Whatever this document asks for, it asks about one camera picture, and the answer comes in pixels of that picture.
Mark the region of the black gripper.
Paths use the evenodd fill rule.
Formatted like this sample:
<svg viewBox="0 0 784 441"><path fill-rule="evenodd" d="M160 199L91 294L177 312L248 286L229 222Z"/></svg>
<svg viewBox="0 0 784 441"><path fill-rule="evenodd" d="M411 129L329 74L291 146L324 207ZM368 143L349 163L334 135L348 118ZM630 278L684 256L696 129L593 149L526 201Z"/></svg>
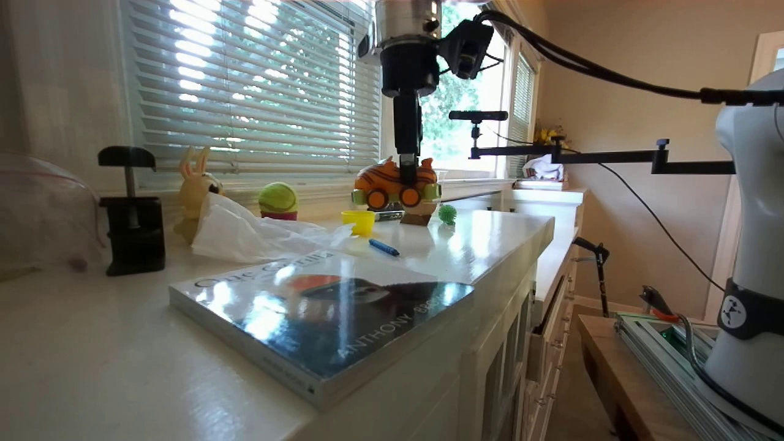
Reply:
<svg viewBox="0 0 784 441"><path fill-rule="evenodd" d="M424 41L395 45L379 54L383 92L395 107L395 146L400 155L400 180L417 183L422 151L419 97L438 86L436 48Z"/></svg>

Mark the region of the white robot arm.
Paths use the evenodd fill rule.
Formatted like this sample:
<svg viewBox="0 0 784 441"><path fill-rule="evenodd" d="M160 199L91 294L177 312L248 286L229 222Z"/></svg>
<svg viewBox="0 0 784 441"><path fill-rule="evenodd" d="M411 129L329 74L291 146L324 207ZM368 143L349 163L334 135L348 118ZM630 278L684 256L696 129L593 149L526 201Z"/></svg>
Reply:
<svg viewBox="0 0 784 441"><path fill-rule="evenodd" d="M395 106L402 201L419 201L422 107L438 76L472 79L492 30L507 16L483 9L446 31L441 0L375 0L360 52L383 65L383 92ZM743 90L700 87L721 107L715 135L729 151L721 167L740 183L737 264L723 288L718 340L696 374L718 406L772 433L784 425L784 74L772 71Z"/></svg>

